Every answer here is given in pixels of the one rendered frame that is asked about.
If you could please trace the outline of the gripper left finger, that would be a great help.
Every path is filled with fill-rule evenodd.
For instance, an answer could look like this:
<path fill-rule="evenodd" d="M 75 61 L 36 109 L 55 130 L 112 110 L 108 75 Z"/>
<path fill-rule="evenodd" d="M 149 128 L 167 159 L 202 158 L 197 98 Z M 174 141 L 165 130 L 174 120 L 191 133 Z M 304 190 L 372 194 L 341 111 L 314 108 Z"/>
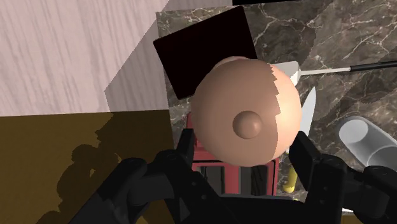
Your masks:
<path fill-rule="evenodd" d="M 218 195 L 192 170 L 195 135 L 182 131 L 175 150 L 154 161 L 122 160 L 69 224 L 136 224 L 151 202 L 164 200 L 175 224 L 210 224 Z"/>

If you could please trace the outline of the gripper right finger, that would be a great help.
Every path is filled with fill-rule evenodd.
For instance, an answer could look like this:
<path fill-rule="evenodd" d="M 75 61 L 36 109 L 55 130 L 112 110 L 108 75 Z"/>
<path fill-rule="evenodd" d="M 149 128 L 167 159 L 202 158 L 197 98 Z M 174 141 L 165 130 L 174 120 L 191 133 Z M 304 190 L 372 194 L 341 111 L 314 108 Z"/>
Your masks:
<path fill-rule="evenodd" d="M 397 224 L 397 172 L 381 165 L 362 172 L 341 158 L 320 153 L 300 131 L 289 159 L 303 187 L 311 223 L 340 224 L 342 210 L 353 211 L 363 224 Z"/>

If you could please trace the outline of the peach round knobbed lid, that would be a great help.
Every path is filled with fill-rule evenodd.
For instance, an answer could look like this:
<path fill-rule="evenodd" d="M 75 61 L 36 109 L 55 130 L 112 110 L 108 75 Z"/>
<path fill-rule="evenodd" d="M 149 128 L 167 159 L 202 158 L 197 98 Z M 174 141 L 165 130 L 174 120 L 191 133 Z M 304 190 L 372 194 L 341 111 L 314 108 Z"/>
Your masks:
<path fill-rule="evenodd" d="M 191 98 L 194 133 L 205 150 L 232 165 L 263 165 L 283 154 L 302 120 L 290 78 L 258 59 L 230 57 L 205 76 Z"/>

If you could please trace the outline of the grey cup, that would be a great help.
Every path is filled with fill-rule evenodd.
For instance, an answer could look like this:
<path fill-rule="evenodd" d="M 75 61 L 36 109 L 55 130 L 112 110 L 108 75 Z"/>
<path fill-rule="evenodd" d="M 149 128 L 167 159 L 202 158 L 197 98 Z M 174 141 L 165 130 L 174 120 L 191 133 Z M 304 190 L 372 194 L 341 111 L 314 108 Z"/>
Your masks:
<path fill-rule="evenodd" d="M 350 116 L 338 124 L 336 133 L 363 166 L 380 165 L 397 172 L 397 140 L 374 123 Z"/>

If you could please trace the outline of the black flat square pad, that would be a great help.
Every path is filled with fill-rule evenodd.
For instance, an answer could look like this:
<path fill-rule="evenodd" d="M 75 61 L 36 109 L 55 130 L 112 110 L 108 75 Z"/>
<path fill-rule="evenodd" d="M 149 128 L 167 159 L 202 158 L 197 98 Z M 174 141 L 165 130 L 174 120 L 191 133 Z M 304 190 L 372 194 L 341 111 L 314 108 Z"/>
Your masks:
<path fill-rule="evenodd" d="M 153 45 L 178 99 L 193 95 L 219 61 L 257 58 L 242 6 L 158 38 Z"/>

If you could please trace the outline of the red box with dark windows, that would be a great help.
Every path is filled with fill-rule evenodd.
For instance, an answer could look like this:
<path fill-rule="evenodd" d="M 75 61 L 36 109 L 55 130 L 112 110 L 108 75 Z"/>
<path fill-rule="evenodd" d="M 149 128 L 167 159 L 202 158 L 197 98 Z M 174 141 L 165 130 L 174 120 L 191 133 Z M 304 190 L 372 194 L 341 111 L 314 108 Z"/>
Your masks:
<path fill-rule="evenodd" d="M 275 196 L 277 193 L 278 158 L 265 165 L 239 167 L 217 160 L 195 140 L 192 169 L 201 173 L 218 194 Z"/>

